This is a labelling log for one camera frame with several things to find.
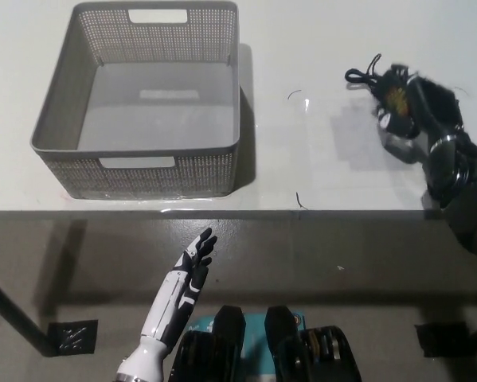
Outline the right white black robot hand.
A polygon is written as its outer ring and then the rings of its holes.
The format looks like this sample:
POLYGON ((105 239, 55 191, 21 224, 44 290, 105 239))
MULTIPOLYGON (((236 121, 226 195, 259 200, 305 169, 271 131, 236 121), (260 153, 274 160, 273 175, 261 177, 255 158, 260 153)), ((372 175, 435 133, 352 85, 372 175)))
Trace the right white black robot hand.
POLYGON ((422 162, 439 138, 463 126, 455 93, 422 76, 386 74, 373 94, 381 143, 404 163, 422 162))

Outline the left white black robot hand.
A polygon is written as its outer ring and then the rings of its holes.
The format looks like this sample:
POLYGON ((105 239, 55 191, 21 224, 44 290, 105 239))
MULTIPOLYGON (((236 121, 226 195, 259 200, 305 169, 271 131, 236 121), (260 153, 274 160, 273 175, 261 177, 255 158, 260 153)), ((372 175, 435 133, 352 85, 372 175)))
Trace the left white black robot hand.
POLYGON ((168 351, 176 345, 207 279, 216 242, 207 228, 182 251, 154 298, 141 330, 142 343, 157 341, 168 351))

